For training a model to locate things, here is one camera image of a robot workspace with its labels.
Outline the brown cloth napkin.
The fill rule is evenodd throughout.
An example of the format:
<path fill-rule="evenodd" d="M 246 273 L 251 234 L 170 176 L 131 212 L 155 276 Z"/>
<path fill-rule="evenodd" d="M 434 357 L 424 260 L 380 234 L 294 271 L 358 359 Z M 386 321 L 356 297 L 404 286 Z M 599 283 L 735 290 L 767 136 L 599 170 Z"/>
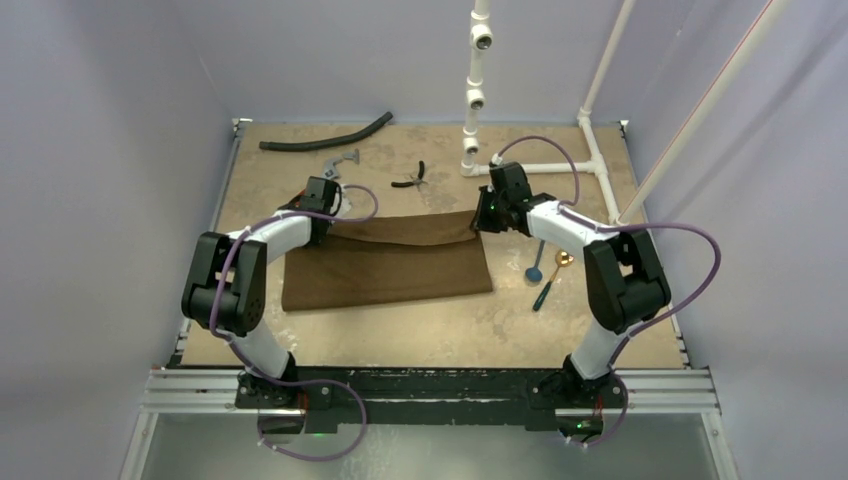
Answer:
<path fill-rule="evenodd" d="M 374 218 L 336 224 L 318 246 L 284 257 L 286 312 L 490 293 L 474 212 Z"/>

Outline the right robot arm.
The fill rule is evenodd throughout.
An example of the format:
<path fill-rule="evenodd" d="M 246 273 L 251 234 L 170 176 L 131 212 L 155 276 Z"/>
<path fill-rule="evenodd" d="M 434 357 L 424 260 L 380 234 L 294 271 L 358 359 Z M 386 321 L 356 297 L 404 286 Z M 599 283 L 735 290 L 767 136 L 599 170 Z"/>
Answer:
<path fill-rule="evenodd" d="M 584 407 L 608 382 L 626 336 L 671 301 L 654 243 L 644 229 L 620 231 L 576 213 L 550 194 L 533 193 L 515 162 L 492 168 L 490 179 L 479 189 L 474 230 L 518 231 L 559 247 L 584 267 L 592 321 L 553 380 L 569 404 Z"/>

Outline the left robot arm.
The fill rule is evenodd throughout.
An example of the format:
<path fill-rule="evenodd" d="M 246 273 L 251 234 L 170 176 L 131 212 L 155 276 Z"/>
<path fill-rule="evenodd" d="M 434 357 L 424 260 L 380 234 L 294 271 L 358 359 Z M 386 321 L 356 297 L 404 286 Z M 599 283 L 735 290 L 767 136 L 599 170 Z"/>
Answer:
<path fill-rule="evenodd" d="M 350 208 L 338 182 L 312 176 L 296 200 L 269 217 L 230 233 L 205 232 L 197 240 L 181 297 L 184 317 L 224 341 L 259 395 L 284 409 L 298 390 L 334 385 L 301 380 L 294 356 L 277 342 L 264 320 L 267 267 L 286 253 L 316 245 Z"/>

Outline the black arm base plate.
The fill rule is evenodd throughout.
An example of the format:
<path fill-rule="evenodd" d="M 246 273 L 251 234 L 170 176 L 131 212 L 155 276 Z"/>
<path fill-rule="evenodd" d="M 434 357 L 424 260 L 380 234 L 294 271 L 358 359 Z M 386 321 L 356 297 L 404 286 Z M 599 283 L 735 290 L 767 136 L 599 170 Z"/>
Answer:
<path fill-rule="evenodd" d="M 626 404 L 616 379 L 582 381 L 563 368 L 299 366 L 295 372 L 297 387 L 239 374 L 236 408 L 290 416 L 308 433 L 366 422 L 587 435 L 601 431 L 602 414 Z"/>

